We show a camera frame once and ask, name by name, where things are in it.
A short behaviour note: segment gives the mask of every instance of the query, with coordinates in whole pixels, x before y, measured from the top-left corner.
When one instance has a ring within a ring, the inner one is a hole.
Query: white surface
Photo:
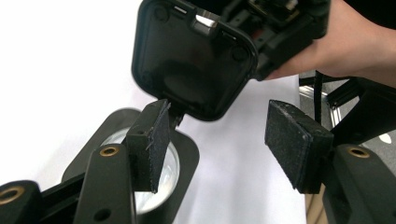
[[[0,185],[50,188],[111,112],[154,100],[130,73],[138,5],[0,2]],[[220,121],[184,119],[201,159],[176,223],[305,223],[264,144],[269,98],[297,105],[297,78],[251,81]]]

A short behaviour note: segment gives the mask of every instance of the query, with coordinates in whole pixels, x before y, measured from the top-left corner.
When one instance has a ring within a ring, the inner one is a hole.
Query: white background
[[[0,185],[59,183],[105,118],[153,98],[130,67],[139,1],[0,2]],[[304,223],[264,144],[269,99],[299,104],[297,77],[251,81],[223,119],[186,117],[201,159],[177,223]]]

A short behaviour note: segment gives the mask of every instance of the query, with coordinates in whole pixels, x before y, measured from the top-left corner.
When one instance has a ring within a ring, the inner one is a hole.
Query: brass screw
[[[367,159],[370,157],[370,153],[368,153],[365,149],[361,147],[350,147],[348,150],[349,154],[355,157]]]
[[[11,203],[18,199],[24,193],[24,188],[21,186],[14,186],[9,189],[0,191],[0,205]]]
[[[119,151],[117,147],[105,147],[100,150],[100,155],[103,157],[111,157],[116,155]]]

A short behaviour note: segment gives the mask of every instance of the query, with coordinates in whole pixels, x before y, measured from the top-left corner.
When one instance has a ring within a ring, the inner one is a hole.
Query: textured black pad
[[[147,105],[126,135],[136,191],[158,190],[170,141],[168,108],[166,100]]]
[[[332,139],[332,133],[299,108],[270,101],[265,144],[300,193],[319,192],[319,162],[330,151]]]

